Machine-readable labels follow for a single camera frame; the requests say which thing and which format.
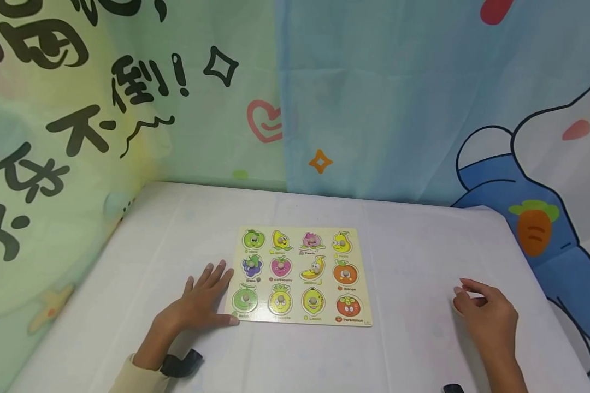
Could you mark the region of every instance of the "white tablecloth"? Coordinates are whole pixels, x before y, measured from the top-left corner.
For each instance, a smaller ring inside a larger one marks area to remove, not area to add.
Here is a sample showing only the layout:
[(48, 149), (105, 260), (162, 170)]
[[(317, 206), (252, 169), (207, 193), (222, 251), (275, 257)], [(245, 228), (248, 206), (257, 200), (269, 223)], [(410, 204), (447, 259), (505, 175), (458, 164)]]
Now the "white tablecloth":
[(357, 228), (373, 327), (242, 322), (181, 336), (205, 363), (175, 392), (488, 392), (451, 309), (458, 277), (498, 286), (520, 314), (530, 392), (590, 383), (505, 220), (487, 210), (152, 183), (138, 196), (11, 392), (106, 392), (152, 318), (208, 262), (232, 262), (243, 225)]

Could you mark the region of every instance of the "pink heart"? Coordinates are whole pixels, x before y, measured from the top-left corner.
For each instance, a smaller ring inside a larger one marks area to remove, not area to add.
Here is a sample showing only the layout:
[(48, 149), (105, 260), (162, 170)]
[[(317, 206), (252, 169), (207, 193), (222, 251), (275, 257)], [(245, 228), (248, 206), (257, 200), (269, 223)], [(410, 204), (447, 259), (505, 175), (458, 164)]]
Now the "pink heart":
[(513, 3), (514, 0), (485, 0), (481, 7), (481, 20), (490, 26), (500, 24)]
[(590, 133), (590, 123), (587, 120), (577, 120), (573, 123), (571, 127), (568, 127), (567, 130), (564, 131), (562, 134), (563, 141), (572, 141), (579, 138), (583, 138), (584, 136)]
[[(265, 100), (255, 99), (249, 103), (247, 106), (247, 123), (249, 123), (249, 128), (252, 129), (255, 136), (261, 141), (263, 144), (269, 144), (271, 142), (275, 142), (282, 139), (282, 132), (279, 132), (272, 136), (264, 136), (261, 131), (258, 129), (258, 125), (256, 125), (255, 121), (253, 120), (253, 111), (256, 108), (263, 108), (267, 112), (267, 116), (269, 116), (269, 120), (275, 120), (282, 114), (280, 108), (274, 108), (273, 105), (267, 103)], [(265, 131), (275, 131), (276, 129), (282, 128), (282, 123), (278, 123), (274, 126), (267, 125), (266, 123), (262, 123), (261, 127)]]

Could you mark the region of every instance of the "cartoon fruit face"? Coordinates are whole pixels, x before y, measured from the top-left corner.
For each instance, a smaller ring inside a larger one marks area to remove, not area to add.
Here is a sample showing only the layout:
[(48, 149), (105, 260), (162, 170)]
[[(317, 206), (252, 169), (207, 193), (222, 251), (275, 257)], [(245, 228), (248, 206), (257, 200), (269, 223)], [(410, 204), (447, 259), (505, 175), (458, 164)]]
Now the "cartoon fruit face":
[(551, 241), (553, 222), (559, 218), (559, 207), (543, 200), (524, 200), (509, 211), (518, 216), (517, 237), (520, 248), (530, 257), (539, 257)]
[(349, 232), (341, 231), (337, 233), (332, 241), (332, 248), (336, 249), (341, 254), (346, 254), (352, 251), (352, 242), (347, 238)]
[(337, 311), (344, 316), (356, 316), (361, 313), (361, 302), (353, 295), (345, 295), (337, 300)]
[(271, 261), (271, 272), (276, 277), (286, 277), (291, 272), (291, 261), (287, 257), (275, 258)]
[(299, 247), (299, 249), (314, 249), (315, 251), (324, 248), (325, 245), (321, 244), (321, 237), (312, 232), (306, 232), (302, 239), (302, 245)]
[(283, 249), (284, 251), (288, 251), (289, 249), (293, 249), (288, 244), (290, 244), (290, 240), (288, 240), (288, 236), (284, 235), (282, 232), (279, 232), (277, 229), (273, 231), (273, 236), (271, 236), (271, 241), (273, 242), (273, 248), (275, 249)]
[(326, 302), (323, 298), (323, 294), (321, 294), (321, 292), (315, 287), (311, 287), (304, 292), (304, 295), (302, 296), (302, 306), (308, 314), (317, 315), (321, 313), (325, 305)]
[(310, 265), (310, 269), (304, 270), (299, 276), (306, 281), (314, 281), (323, 274), (323, 270), (325, 269), (325, 258), (321, 255), (318, 255), (316, 260), (312, 262)]
[(241, 283), (240, 289), (232, 297), (234, 309), (240, 313), (250, 313), (258, 306), (258, 294), (254, 285)]
[(291, 287), (285, 284), (273, 286), (273, 293), (269, 297), (269, 310), (275, 315), (288, 314), (292, 307)]
[(264, 234), (262, 232), (249, 229), (243, 236), (243, 244), (246, 248), (261, 248), (264, 244)]
[(250, 255), (243, 261), (243, 270), (245, 270), (245, 275), (248, 278), (258, 276), (258, 274), (262, 271), (262, 265), (264, 265), (264, 263), (259, 258), (259, 256)]
[(335, 280), (346, 287), (356, 284), (358, 276), (360, 276), (356, 267), (349, 264), (348, 261), (337, 260), (336, 262), (337, 265), (332, 270), (332, 276), (334, 276)]

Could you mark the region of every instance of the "fabric backdrop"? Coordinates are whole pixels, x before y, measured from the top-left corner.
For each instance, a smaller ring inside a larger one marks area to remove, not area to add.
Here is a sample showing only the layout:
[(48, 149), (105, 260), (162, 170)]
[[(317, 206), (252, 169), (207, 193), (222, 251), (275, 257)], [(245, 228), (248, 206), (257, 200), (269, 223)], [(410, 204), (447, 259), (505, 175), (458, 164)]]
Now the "fabric backdrop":
[(0, 392), (145, 182), (286, 189), (274, 31), (262, 0), (0, 0)]
[(590, 0), (277, 4), (288, 191), (501, 212), (590, 374)]

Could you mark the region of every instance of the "child's hand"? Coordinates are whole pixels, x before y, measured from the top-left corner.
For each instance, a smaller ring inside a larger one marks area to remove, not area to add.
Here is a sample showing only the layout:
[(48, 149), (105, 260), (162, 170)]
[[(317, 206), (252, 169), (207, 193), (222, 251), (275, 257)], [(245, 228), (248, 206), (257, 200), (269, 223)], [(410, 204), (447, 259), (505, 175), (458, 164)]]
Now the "child's hand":
[(238, 318), (229, 314), (216, 314), (213, 311), (216, 299), (227, 289), (234, 271), (229, 269), (223, 274), (224, 260), (221, 260), (213, 272), (212, 269), (213, 265), (208, 264), (196, 283), (192, 276), (188, 277), (184, 293), (159, 313), (154, 323), (166, 326), (177, 334), (186, 329), (237, 325)]
[[(453, 303), (463, 314), (468, 331), (485, 361), (488, 356), (514, 358), (518, 313), (497, 288), (461, 278)], [(468, 292), (484, 297), (470, 298)]]
[(155, 317), (142, 345), (133, 356), (134, 365), (146, 370), (159, 370), (168, 348), (183, 330), (238, 324), (238, 318), (213, 311), (216, 299), (227, 288), (234, 271), (229, 269), (221, 277), (225, 270), (224, 260), (214, 272), (212, 269), (212, 264), (208, 264), (196, 284), (192, 276), (188, 277), (181, 297)]

